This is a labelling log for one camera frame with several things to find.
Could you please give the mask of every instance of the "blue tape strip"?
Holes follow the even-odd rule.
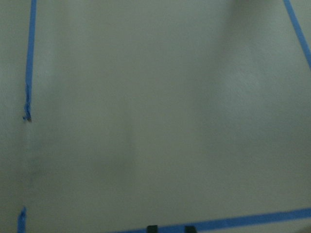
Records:
[[[22,209],[17,219],[17,233],[26,233],[26,207]]]
[[[37,1],[31,1],[30,8],[30,22],[29,22],[29,35],[28,35],[28,50],[27,50],[27,63],[26,63],[26,103],[24,106],[25,116],[24,120],[31,121],[31,92],[33,84],[33,61],[34,61],[34,48],[35,48],[35,14],[36,14]]]
[[[295,15],[295,12],[293,10],[291,2],[290,2],[290,0],[284,0],[284,4],[285,4],[285,7],[287,9],[288,15],[291,18],[291,21],[292,21],[293,27],[295,29],[296,35],[297,35],[297,37],[299,39],[301,48],[302,48],[302,50],[303,50],[303,52],[304,52],[304,54],[306,56],[307,62],[308,62],[309,67],[311,69],[311,52],[310,52],[308,43],[307,43],[307,41],[305,39],[305,36],[303,35],[303,32],[301,30],[301,27],[299,25],[298,19],[297,19],[296,15]]]
[[[186,225],[196,227],[197,231],[212,231],[212,230],[225,229],[225,228],[297,220],[297,219],[303,219],[303,218],[309,218],[309,217],[311,217],[311,208],[293,210],[289,212],[277,212],[277,213],[271,213],[271,214],[233,217],[233,218],[218,219],[218,220],[211,220],[211,221],[205,221],[205,222],[193,222],[193,223],[185,223],[181,225],[159,227],[159,232],[160,233],[183,233],[184,227]],[[139,229],[139,230],[132,230],[132,231],[124,231],[124,232],[119,232],[119,233],[146,233],[146,230]]]

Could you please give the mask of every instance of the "black object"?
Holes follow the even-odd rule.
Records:
[[[157,233],[157,225],[148,226],[147,227],[147,233]]]
[[[197,233],[194,226],[185,226],[185,233]]]
[[[148,226],[147,233],[158,233],[157,232],[157,225]],[[197,233],[196,228],[194,226],[185,226],[184,233]]]

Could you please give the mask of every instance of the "blue painter's tape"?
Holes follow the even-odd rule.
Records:
[[[289,212],[277,212],[261,215],[250,215],[243,217],[233,217],[225,219],[210,220],[205,222],[184,223],[180,225],[159,227],[159,233],[183,233],[184,227],[194,226],[197,231],[212,231],[225,228],[243,227],[259,224],[267,224],[273,222],[282,222],[290,220],[298,220],[311,217],[311,208],[293,210]],[[145,229],[124,231],[119,233],[146,233]]]
[[[26,233],[26,207],[22,209],[17,219],[17,233]]]
[[[24,120],[31,121],[31,92],[33,84],[33,63],[34,63],[34,48],[35,48],[35,14],[36,14],[37,0],[31,1],[30,8],[30,22],[28,35],[28,50],[26,63],[26,103],[24,106],[25,116]]]
[[[298,19],[297,19],[296,15],[295,15],[295,12],[293,10],[291,2],[290,2],[290,0],[284,0],[284,4],[285,4],[285,7],[287,9],[288,15],[291,18],[291,21],[292,21],[293,27],[295,29],[296,35],[297,35],[297,37],[299,39],[301,48],[302,48],[302,50],[303,50],[303,52],[304,52],[304,54],[306,56],[307,62],[308,62],[309,67],[311,69],[311,52],[310,52],[308,43],[307,43],[307,41],[305,39],[305,36],[303,35],[303,32],[301,30],[301,27],[299,25]]]

